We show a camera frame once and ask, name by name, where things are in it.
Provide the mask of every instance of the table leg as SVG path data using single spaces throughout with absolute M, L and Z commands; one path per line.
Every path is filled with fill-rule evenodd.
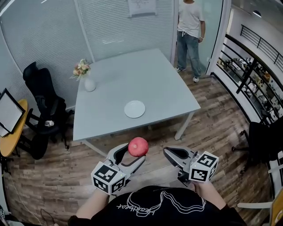
M 189 125 L 189 122 L 191 121 L 191 118 L 193 117 L 194 113 L 189 113 L 187 116 L 185 116 L 181 127 L 179 128 L 178 132 L 175 135 L 175 140 L 179 140 L 181 138 L 181 136 L 183 135 L 185 129 L 187 128 L 187 126 Z
M 95 147 L 92 143 L 88 142 L 86 139 L 82 140 L 82 143 L 84 143 L 86 146 L 88 146 L 89 148 L 91 148 L 92 150 L 96 151 L 98 154 L 101 154 L 102 156 L 106 157 L 106 153 L 104 153 L 103 151 L 101 151 L 100 149 L 98 149 L 97 147 Z
M 31 152 L 31 149 L 30 149 L 29 147 L 25 146 L 24 144 L 22 144 L 22 143 L 20 143 L 20 142 L 17 143 L 17 146 L 18 146 L 20 149 L 23 149 L 24 151 L 26 151 L 26 152 L 28 152 L 28 153 Z

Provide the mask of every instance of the flower vase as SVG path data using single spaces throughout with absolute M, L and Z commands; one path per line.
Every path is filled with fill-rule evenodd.
M 96 89 L 96 83 L 93 78 L 90 77 L 90 71 L 87 72 L 84 79 L 84 87 L 87 92 L 92 92 Z

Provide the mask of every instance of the table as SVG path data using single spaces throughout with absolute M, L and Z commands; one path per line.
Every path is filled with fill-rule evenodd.
M 159 49 L 127 53 L 90 65 L 96 89 L 87 92 L 80 81 L 73 140 L 82 141 L 103 156 L 87 139 L 184 116 L 175 135 L 178 140 L 193 113 L 200 109 L 187 85 Z M 124 113 L 125 105 L 139 100 L 145 113 L 136 119 Z
M 17 128 L 15 129 L 13 134 L 9 134 L 6 137 L 1 137 L 0 138 L 0 151 L 1 154 L 4 157 L 8 157 L 13 150 L 15 149 L 22 131 L 23 131 L 23 126 L 25 125 L 26 119 L 27 119 L 27 108 L 28 108 L 28 104 L 27 104 L 27 100 L 22 99 L 19 100 L 18 103 L 21 105 L 21 107 L 25 110 L 25 113 L 23 114 L 22 118 L 20 119 Z

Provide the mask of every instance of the person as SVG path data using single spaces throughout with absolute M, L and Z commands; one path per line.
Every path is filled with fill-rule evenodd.
M 229 208 L 210 182 L 193 182 L 186 188 L 144 187 L 118 196 L 96 189 L 69 221 L 69 226 L 184 222 L 188 225 L 246 225 L 234 208 Z
M 187 68 L 187 53 L 194 73 L 193 82 L 198 83 L 201 76 L 199 43 L 205 36 L 205 21 L 200 6 L 193 0 L 179 0 L 179 24 L 177 38 L 177 72 Z

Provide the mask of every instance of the black t-shirt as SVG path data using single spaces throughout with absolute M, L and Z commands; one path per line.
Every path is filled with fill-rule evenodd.
M 69 226 L 182 222 L 188 225 L 246 225 L 234 208 L 219 210 L 185 188 L 149 186 L 112 200 L 91 220 L 73 216 Z

